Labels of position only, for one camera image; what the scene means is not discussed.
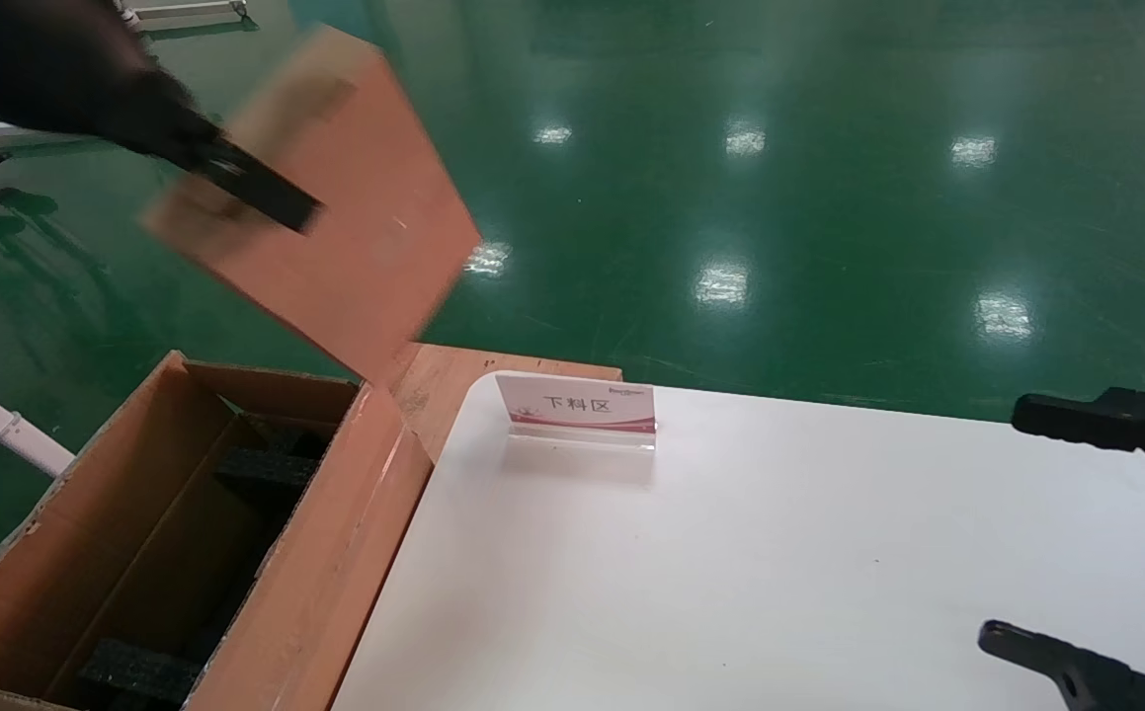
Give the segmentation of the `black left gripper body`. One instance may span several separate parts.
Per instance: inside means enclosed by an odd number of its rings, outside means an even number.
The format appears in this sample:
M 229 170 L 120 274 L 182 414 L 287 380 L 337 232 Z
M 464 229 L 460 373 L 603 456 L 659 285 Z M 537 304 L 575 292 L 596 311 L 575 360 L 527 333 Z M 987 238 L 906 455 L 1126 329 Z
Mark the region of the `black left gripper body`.
M 111 1 L 0 1 L 0 119 L 183 168 L 221 139 Z

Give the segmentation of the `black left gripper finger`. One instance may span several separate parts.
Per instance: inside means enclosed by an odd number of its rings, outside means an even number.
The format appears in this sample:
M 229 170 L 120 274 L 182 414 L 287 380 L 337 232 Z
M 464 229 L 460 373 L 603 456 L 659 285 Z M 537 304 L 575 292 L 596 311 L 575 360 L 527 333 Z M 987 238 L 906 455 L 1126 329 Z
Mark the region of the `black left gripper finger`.
M 323 203 L 224 136 L 189 141 L 189 171 L 279 226 L 305 234 Z

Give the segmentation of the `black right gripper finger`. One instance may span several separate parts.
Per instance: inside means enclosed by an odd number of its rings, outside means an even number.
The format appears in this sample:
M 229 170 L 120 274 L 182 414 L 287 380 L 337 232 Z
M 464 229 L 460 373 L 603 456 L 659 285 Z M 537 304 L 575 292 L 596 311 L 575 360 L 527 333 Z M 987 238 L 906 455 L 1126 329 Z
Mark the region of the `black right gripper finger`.
M 1012 428 L 1100 449 L 1145 453 L 1145 392 L 1110 387 L 1085 402 L 1026 393 L 1014 402 Z
M 984 622 L 978 647 L 988 656 L 1047 676 L 1069 710 L 1145 710 L 1145 673 L 1119 659 L 1005 621 Z

